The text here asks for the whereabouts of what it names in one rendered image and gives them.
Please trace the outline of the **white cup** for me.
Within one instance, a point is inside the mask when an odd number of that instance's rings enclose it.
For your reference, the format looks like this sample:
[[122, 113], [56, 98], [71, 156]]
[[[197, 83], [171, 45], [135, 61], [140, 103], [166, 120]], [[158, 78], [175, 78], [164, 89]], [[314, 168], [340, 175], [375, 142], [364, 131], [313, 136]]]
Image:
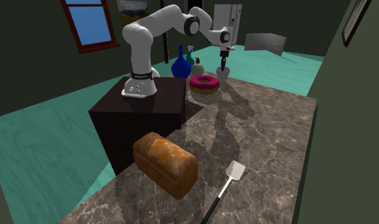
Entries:
[[220, 82], [225, 82], [228, 75], [230, 73], [230, 68], [229, 67], [224, 67], [224, 69], [222, 69], [222, 67], [217, 67], [216, 68], [216, 75], [217, 75], [217, 79], [220, 81]]

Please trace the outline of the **grey soap dispenser bottle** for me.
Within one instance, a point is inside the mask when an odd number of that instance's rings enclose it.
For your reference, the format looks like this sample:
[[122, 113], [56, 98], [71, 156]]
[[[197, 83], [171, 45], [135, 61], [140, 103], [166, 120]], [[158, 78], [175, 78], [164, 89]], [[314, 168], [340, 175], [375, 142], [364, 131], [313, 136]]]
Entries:
[[196, 75], [203, 75], [203, 72], [204, 72], [204, 67], [203, 65], [200, 63], [200, 58], [199, 57], [196, 57], [195, 58], [195, 63], [192, 65], [191, 67], [191, 74], [193, 76], [196, 76]]

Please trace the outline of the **pink frosted donut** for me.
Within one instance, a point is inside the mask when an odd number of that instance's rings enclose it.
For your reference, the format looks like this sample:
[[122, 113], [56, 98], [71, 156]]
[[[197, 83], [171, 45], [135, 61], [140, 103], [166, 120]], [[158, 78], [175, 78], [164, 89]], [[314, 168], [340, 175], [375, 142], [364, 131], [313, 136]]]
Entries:
[[212, 94], [219, 89], [219, 86], [219, 80], [209, 75], [196, 75], [189, 81], [191, 91], [198, 94]]

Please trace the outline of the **teal spray bottle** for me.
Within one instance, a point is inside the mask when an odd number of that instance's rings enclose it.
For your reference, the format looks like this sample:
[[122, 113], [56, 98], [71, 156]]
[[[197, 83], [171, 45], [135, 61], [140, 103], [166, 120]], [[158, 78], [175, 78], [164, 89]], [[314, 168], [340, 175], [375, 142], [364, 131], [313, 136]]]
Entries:
[[186, 61], [190, 66], [192, 66], [195, 63], [195, 60], [191, 56], [191, 53], [193, 52], [194, 46], [188, 45], [187, 48], [188, 48], [188, 51], [186, 54]]

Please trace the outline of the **grey refrigerator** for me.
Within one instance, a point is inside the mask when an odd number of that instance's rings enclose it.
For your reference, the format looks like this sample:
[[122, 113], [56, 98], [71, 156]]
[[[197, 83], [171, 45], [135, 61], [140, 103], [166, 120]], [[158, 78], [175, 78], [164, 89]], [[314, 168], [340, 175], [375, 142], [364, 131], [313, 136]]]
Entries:
[[213, 29], [220, 30], [223, 27], [231, 27], [231, 45], [237, 42], [238, 28], [242, 13], [241, 4], [215, 4], [213, 16]]

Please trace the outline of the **blue vase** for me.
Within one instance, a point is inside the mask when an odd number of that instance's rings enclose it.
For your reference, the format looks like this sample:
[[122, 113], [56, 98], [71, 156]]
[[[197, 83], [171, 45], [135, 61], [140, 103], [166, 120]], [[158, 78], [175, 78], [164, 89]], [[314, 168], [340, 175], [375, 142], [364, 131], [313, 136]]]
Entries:
[[187, 78], [190, 75], [190, 64], [183, 57], [183, 46], [179, 45], [179, 55], [171, 66], [172, 74], [175, 78]]

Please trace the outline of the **dark robot stand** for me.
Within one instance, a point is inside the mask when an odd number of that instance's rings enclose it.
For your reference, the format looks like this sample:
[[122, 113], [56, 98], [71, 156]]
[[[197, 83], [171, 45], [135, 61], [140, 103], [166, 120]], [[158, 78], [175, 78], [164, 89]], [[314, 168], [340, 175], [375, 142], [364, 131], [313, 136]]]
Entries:
[[166, 137], [185, 121], [186, 80], [155, 78], [157, 92], [146, 98], [121, 94], [123, 77], [88, 112], [116, 175], [134, 162], [133, 144], [149, 132]]

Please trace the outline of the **brown bread loaf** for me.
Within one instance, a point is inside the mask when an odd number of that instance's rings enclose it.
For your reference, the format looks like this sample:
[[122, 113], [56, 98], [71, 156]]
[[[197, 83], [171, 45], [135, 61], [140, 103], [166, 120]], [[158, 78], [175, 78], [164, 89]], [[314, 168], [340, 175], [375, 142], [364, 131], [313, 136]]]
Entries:
[[133, 156], [137, 168], [177, 200], [197, 181], [196, 156], [155, 132], [134, 143]]

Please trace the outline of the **red framed window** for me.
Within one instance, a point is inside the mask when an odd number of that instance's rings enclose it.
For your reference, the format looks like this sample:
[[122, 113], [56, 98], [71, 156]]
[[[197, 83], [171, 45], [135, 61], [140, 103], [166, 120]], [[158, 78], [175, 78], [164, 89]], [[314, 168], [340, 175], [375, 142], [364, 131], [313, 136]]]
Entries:
[[107, 0], [60, 0], [78, 53], [118, 47]]

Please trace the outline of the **wall picture landscape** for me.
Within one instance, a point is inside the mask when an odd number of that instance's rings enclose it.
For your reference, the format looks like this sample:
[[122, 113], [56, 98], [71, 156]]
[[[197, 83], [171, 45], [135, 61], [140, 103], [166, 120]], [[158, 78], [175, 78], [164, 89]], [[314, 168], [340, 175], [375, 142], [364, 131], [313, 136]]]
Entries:
[[148, 0], [116, 0], [121, 26], [150, 15]]

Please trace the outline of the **dark framed wall picture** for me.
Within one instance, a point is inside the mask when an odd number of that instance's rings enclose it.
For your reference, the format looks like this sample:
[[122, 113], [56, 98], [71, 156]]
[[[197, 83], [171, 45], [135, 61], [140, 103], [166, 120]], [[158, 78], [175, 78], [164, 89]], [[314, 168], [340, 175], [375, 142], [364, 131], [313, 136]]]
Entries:
[[372, 0], [357, 0], [341, 32], [343, 45], [347, 48]]

